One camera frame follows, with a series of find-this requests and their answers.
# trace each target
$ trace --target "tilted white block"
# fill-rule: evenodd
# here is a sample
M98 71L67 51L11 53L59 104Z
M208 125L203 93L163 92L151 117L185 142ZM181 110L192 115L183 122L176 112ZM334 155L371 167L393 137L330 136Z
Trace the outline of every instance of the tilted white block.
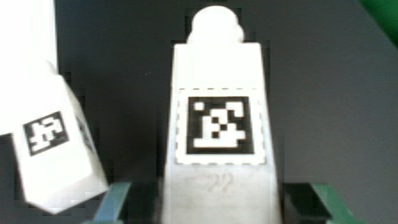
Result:
M59 213L107 191L80 104L62 76L0 77L0 134L12 134L27 202Z
M204 8L174 46L163 224L281 224L261 46Z

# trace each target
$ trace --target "white object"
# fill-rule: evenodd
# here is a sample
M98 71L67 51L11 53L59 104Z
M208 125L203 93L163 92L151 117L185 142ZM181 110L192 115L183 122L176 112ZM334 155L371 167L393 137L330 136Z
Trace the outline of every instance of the white object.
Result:
M261 46L226 7L174 46L163 224L281 224Z
M25 200L57 214L108 184L78 100L51 67L53 1L7 1L0 8L0 135L12 134Z

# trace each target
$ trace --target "dark gray background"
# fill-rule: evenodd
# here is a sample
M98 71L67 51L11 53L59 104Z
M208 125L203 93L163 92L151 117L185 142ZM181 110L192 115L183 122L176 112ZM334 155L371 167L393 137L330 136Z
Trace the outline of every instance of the dark gray background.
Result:
M165 154L172 43L213 4L57 0L59 64L85 108L108 180L131 180L130 221L151 223ZM368 223L398 221L398 52L354 0L226 1L263 43L279 180L329 183ZM23 203L0 138L0 224L73 224Z

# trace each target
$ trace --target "rounded top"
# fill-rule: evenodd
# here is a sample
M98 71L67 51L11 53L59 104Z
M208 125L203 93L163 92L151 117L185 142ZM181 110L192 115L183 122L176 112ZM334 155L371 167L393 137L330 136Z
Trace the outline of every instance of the rounded top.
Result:
M195 14L188 43L242 42L243 30L233 11L224 6L206 7Z

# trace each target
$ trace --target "marker sticker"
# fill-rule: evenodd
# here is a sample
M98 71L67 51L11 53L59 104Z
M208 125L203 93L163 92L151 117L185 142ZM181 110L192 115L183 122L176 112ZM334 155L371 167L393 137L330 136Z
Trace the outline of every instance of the marker sticker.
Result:
M69 141L60 112L28 122L23 129L30 156L35 156Z
M178 115L178 163L265 162L254 90L179 91Z

